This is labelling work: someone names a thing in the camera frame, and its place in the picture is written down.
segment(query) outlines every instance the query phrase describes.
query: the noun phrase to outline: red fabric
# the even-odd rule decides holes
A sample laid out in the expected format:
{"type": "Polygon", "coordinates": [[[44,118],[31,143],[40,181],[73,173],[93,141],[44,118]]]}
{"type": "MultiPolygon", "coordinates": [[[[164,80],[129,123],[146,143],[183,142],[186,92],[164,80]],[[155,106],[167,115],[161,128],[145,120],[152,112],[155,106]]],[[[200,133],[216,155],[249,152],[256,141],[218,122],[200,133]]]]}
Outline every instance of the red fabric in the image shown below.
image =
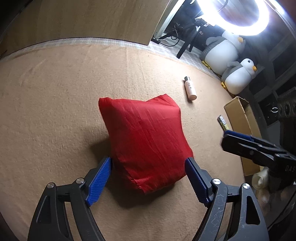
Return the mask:
{"type": "Polygon", "coordinates": [[[132,189],[144,193],[185,176],[192,157],[181,125],[181,111],[167,94],[148,101],[100,98],[109,132],[114,168],[132,189]]]}

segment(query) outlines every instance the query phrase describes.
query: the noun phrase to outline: large penguin plush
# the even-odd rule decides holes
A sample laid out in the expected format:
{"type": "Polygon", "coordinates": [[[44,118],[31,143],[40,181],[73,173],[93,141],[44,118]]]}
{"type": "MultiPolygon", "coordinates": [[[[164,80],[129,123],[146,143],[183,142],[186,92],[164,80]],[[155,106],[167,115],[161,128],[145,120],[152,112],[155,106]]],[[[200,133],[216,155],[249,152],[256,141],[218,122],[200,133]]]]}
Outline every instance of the large penguin plush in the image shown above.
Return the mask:
{"type": "Polygon", "coordinates": [[[257,68],[249,58],[245,58],[241,63],[229,62],[221,77],[221,85],[231,94],[237,95],[256,77],[256,74],[257,68]]]}
{"type": "Polygon", "coordinates": [[[207,47],[200,55],[202,63],[218,75],[222,75],[228,62],[236,61],[244,51],[246,40],[236,34],[225,31],[222,36],[209,37],[207,47]]]}

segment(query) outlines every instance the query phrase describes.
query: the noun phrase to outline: yellow foot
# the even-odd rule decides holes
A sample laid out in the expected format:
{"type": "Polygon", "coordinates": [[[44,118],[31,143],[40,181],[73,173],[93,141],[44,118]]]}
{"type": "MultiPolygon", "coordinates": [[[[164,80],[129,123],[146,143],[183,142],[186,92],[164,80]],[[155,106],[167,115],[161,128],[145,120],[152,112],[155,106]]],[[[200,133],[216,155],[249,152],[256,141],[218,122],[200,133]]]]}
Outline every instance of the yellow foot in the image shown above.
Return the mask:
{"type": "Polygon", "coordinates": [[[206,62],[202,61],[202,63],[203,63],[207,68],[211,69],[211,67],[208,66],[206,62]]]}
{"type": "Polygon", "coordinates": [[[225,84],[224,84],[223,82],[221,82],[221,85],[222,85],[222,87],[223,87],[225,90],[227,90],[227,88],[226,88],[226,86],[225,86],[225,84]]]}

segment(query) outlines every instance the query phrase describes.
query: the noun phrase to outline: beige blanket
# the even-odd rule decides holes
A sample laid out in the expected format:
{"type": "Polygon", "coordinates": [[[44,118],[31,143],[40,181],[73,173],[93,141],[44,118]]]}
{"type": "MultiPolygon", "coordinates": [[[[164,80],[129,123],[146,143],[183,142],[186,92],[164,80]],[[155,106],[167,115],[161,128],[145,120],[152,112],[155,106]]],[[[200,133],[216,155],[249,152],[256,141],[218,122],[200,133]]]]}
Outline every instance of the beige blanket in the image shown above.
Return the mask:
{"type": "MultiPolygon", "coordinates": [[[[0,212],[20,241],[47,183],[84,177],[110,152],[99,97],[148,100],[167,93],[181,108],[200,167],[226,184],[244,181],[240,158],[220,147],[217,117],[228,121],[223,106],[231,98],[217,79],[192,66],[129,47],[72,45],[2,61],[0,73],[0,212]],[[197,91],[192,103],[186,75],[197,91]]],[[[206,208],[187,177],[147,196],[123,190],[112,177],[91,210],[107,241],[179,241],[192,240],[206,208]]]]}

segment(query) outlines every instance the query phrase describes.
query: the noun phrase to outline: penguin plush toy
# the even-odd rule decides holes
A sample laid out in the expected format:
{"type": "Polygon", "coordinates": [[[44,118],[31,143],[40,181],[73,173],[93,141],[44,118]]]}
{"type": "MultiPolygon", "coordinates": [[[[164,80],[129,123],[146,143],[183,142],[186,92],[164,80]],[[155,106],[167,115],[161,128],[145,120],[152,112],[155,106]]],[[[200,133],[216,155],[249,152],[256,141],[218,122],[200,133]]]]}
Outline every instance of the penguin plush toy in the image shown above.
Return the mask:
{"type": "Polygon", "coordinates": [[[249,58],[241,63],[229,62],[221,77],[221,85],[234,95],[240,93],[256,77],[257,68],[249,58]]]}
{"type": "Polygon", "coordinates": [[[246,40],[224,31],[222,36],[208,38],[206,45],[200,59],[206,67],[221,76],[227,68],[227,63],[236,61],[239,53],[244,51],[246,40]]]}

